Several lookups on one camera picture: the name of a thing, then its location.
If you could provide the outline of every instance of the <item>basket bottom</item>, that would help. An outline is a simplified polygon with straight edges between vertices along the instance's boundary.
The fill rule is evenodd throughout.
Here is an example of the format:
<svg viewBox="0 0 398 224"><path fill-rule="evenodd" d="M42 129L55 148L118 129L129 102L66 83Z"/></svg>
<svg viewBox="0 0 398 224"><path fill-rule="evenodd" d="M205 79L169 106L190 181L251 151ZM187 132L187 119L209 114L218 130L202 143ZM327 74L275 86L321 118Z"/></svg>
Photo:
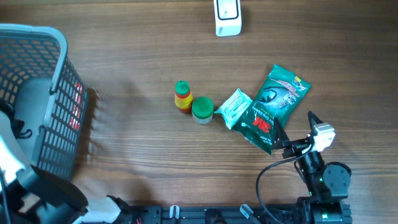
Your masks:
<svg viewBox="0 0 398 224"><path fill-rule="evenodd" d="M17 139L20 147L26 153L33 165L37 166L37 159L33 158L36 137L39 126L43 124L47 104L49 103L49 88L51 78L32 78L25 82L17 94L15 100L15 118L25 121L22 131L31 129L32 137L29 139Z"/></svg>

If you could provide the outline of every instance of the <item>plastic packet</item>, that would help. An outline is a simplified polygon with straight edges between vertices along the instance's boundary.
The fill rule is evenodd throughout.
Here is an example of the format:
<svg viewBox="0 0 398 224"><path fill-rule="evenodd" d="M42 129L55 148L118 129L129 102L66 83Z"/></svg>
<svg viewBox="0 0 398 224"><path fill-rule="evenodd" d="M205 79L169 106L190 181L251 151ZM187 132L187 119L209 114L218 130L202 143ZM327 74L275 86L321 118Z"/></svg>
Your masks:
<svg viewBox="0 0 398 224"><path fill-rule="evenodd" d="M311 84L292 72L274 65L254 101L242 114L233 130L271 154L274 118L285 126Z"/></svg>
<svg viewBox="0 0 398 224"><path fill-rule="evenodd" d="M252 99L240 89L237 89L215 113L221 114L225 120L225 125L231 129L251 103Z"/></svg>

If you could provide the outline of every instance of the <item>green packet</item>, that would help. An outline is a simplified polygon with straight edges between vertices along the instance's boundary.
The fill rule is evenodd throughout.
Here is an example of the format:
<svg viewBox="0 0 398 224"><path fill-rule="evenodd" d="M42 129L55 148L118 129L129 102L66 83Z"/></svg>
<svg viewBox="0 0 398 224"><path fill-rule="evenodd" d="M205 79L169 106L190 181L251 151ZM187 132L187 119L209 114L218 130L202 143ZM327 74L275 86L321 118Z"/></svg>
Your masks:
<svg viewBox="0 0 398 224"><path fill-rule="evenodd" d="M274 118L285 126L289 115L300 103L311 84L292 72L274 65L249 108L233 126L233 131L271 154Z"/></svg>

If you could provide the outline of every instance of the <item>gray basket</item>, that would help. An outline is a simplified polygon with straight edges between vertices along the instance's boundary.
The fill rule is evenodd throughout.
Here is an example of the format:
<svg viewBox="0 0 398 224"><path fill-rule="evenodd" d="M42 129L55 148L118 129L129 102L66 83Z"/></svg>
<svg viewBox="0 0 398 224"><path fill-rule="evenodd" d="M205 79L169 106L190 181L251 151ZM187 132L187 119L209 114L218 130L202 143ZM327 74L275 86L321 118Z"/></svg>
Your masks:
<svg viewBox="0 0 398 224"><path fill-rule="evenodd" d="M0 24L0 99L33 132L18 143L33 165L70 180L88 95L67 50L54 28Z"/></svg>

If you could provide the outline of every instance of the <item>wood grain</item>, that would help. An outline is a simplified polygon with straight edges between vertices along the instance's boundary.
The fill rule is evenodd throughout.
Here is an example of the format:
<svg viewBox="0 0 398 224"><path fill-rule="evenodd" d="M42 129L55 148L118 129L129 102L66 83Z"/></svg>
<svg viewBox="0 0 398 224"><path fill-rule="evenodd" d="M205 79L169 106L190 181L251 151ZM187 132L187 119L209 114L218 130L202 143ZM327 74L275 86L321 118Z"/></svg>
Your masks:
<svg viewBox="0 0 398 224"><path fill-rule="evenodd" d="M259 171L282 159L232 133L219 116L198 125L174 105L174 85L219 106L254 97L277 63L313 87L286 125L308 133L307 111L336 128L325 161L353 170L355 223L398 217L398 4L244 1L243 31L215 36L213 3L5 6L1 22L54 26L90 94L73 183L91 198L132 204L258 204ZM308 195L286 164L261 180L268 203Z"/></svg>

